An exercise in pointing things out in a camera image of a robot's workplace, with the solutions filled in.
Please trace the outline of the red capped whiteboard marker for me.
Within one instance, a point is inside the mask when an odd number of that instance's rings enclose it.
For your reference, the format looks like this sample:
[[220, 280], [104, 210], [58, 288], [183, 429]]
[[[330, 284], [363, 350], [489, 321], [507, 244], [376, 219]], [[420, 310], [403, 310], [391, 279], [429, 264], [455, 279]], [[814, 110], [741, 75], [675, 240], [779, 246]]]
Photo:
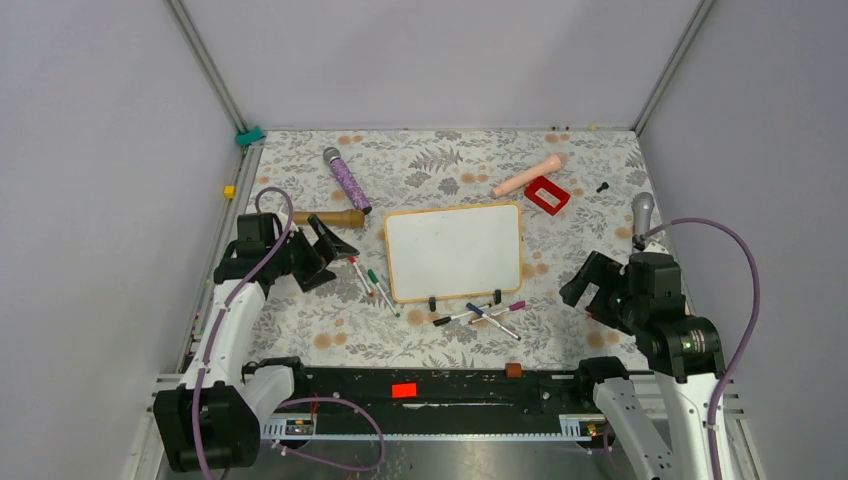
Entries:
[[348, 261], [350, 262], [350, 264], [353, 267], [356, 275], [358, 276], [360, 282], [362, 283], [364, 290], [366, 292], [366, 295], [368, 297], [373, 298], [374, 297], [374, 290], [373, 290], [371, 284], [369, 283], [369, 280], [366, 278], [365, 273], [363, 272], [363, 270], [359, 266], [358, 260], [355, 257], [350, 257], [348, 259]]

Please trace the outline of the yellow framed whiteboard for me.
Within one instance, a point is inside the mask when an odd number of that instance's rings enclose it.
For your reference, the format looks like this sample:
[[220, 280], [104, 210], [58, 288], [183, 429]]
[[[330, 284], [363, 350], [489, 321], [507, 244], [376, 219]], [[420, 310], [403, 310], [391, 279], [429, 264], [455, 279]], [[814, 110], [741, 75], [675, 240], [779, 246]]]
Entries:
[[400, 304], [521, 288], [522, 210], [516, 202], [393, 212], [383, 230], [391, 295]]

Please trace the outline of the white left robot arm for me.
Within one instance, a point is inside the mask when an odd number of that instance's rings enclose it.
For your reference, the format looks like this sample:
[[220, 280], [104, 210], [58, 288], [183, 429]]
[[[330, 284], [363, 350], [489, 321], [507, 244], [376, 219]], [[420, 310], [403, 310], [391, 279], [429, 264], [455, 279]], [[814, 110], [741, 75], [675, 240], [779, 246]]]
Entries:
[[278, 405], [296, 411], [309, 401], [308, 381], [280, 361], [242, 378], [252, 328], [275, 282], [290, 276], [308, 292], [335, 280], [332, 262], [359, 253], [317, 216], [308, 223], [314, 241], [274, 213], [238, 217], [237, 237], [213, 272], [213, 310], [198, 349], [178, 385], [153, 403], [173, 471], [210, 475], [251, 466], [261, 428]]

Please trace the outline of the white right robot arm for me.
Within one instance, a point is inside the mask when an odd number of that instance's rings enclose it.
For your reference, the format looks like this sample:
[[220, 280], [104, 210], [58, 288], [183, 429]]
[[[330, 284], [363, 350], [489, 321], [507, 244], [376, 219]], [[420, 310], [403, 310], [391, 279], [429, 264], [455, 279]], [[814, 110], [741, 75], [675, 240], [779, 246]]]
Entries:
[[636, 398], [630, 372], [616, 357], [579, 362], [573, 396], [583, 410], [600, 411], [642, 479], [719, 479], [730, 452], [720, 438], [723, 401], [716, 389], [725, 378], [717, 329], [686, 308], [681, 268], [668, 253], [645, 249], [627, 263], [594, 251], [560, 288], [574, 307], [586, 289], [597, 291], [589, 316], [635, 340], [653, 372], [663, 400], [671, 441], [664, 442]]

